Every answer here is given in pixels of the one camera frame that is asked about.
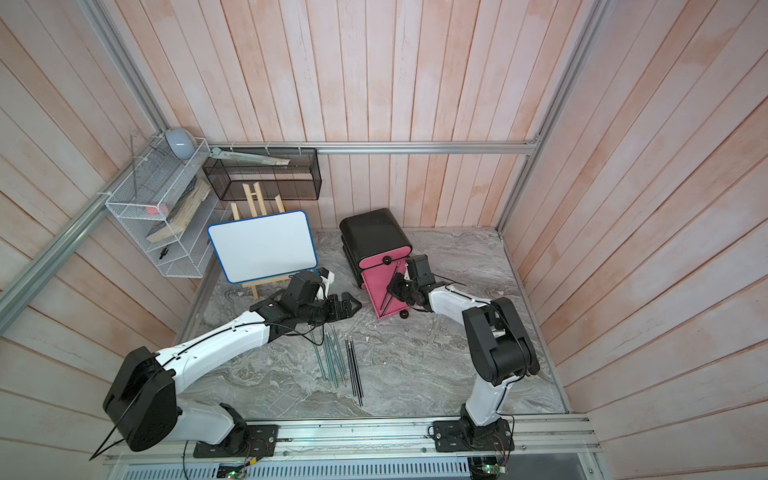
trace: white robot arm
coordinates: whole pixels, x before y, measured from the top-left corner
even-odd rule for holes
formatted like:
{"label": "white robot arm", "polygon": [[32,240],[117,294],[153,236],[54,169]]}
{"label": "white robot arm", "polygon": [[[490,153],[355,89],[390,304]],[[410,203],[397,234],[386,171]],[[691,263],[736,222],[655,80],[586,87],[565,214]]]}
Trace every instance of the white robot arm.
{"label": "white robot arm", "polygon": [[[397,273],[388,292],[463,324],[478,371],[461,419],[435,423],[437,449],[486,449],[494,435],[508,441],[505,448],[513,448],[498,407],[509,385],[528,372],[536,373],[538,362],[511,301],[476,298],[436,282],[426,256],[409,257],[406,264],[409,275]],[[313,328],[354,315],[361,304],[348,293],[341,300],[326,297],[332,281],[333,274],[324,269],[320,275],[299,272],[287,289],[253,304],[226,325],[155,354],[144,347],[128,354],[104,401],[105,412],[128,446],[138,452],[164,439],[196,440],[212,456],[242,455],[250,431],[237,411],[225,404],[179,399],[177,394],[233,357],[296,333],[299,323]]]}

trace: book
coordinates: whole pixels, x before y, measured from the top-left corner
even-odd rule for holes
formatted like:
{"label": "book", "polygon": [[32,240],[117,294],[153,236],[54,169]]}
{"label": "book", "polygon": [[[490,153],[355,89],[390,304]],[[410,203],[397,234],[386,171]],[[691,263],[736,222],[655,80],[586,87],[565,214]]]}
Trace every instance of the book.
{"label": "book", "polygon": [[179,200],[171,209],[165,221],[158,220],[147,233],[147,240],[156,243],[173,235],[181,235],[192,221],[195,212],[203,200],[208,197],[210,187],[207,183],[193,177],[184,189]]}

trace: wooden easel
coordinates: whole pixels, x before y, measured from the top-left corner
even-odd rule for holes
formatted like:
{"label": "wooden easel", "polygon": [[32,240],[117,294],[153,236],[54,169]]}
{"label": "wooden easel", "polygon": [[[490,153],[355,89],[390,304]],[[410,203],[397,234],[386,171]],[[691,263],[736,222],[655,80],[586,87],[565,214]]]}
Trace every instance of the wooden easel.
{"label": "wooden easel", "polygon": [[[248,209],[250,210],[250,216],[252,218],[256,218],[259,216],[259,213],[256,209],[256,204],[253,202],[253,193],[256,193],[256,198],[259,202],[259,208],[261,209],[261,215],[266,215],[266,204],[264,203],[264,195],[261,192],[261,185],[259,185],[259,182],[256,182],[253,184],[253,190],[254,192],[250,191],[250,186],[248,184],[243,184],[243,190],[245,190],[245,198],[248,201]],[[277,209],[280,213],[284,214],[286,211],[286,208],[283,206],[283,199],[280,197],[280,195],[275,197],[275,202],[277,203]],[[237,209],[237,204],[234,202],[230,202],[230,206],[232,207],[232,218],[235,220],[240,219],[240,212]],[[270,278],[263,278],[261,280],[252,280],[250,282],[241,283],[240,285],[243,288],[250,288],[250,292],[253,294],[253,299],[258,300],[259,299],[259,293],[256,290],[256,287],[259,285],[266,285],[267,283],[275,283],[275,282],[283,282],[285,280],[288,280],[290,278],[290,275],[280,275],[280,276],[271,276]]]}

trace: black rod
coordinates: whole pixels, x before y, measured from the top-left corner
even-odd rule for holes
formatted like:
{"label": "black rod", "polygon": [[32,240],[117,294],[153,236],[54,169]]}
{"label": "black rod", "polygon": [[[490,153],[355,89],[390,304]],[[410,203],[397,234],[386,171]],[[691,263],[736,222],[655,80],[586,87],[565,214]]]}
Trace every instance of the black rod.
{"label": "black rod", "polygon": [[355,360],[355,377],[357,378],[357,392],[360,395],[360,406],[362,406],[362,382],[360,381],[360,369],[357,363],[357,352],[355,351],[355,341],[352,340],[352,358]]}

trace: black mesh shelf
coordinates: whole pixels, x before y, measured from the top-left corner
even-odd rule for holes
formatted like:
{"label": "black mesh shelf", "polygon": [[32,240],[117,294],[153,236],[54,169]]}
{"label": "black mesh shelf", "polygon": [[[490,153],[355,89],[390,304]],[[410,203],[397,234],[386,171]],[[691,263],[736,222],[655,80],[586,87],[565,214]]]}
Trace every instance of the black mesh shelf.
{"label": "black mesh shelf", "polygon": [[270,200],[277,195],[283,200],[317,200],[319,197],[323,179],[314,149],[235,147],[232,151],[287,158],[290,162],[288,165],[266,166],[208,158],[203,172],[221,200],[246,200],[243,184],[253,186],[255,182],[259,182],[264,198]]}

